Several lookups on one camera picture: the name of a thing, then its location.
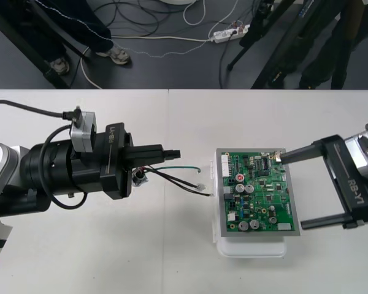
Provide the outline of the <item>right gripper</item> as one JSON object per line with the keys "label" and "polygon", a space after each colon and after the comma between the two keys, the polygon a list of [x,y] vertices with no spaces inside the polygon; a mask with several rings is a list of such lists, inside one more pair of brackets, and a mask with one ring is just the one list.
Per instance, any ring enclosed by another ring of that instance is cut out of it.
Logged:
{"label": "right gripper", "polygon": [[282,164],[322,157],[343,213],[301,221],[301,229],[311,230],[342,225],[356,228],[368,224],[368,134],[343,139],[335,135],[280,155]]}

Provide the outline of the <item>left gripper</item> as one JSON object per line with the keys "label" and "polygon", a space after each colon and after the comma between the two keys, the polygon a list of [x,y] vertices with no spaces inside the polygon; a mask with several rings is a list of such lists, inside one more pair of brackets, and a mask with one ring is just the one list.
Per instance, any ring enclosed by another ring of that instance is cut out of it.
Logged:
{"label": "left gripper", "polygon": [[180,150],[165,150],[162,145],[131,146],[132,136],[123,122],[106,126],[102,141],[99,181],[103,192],[113,200],[129,197],[131,168],[181,158]]}

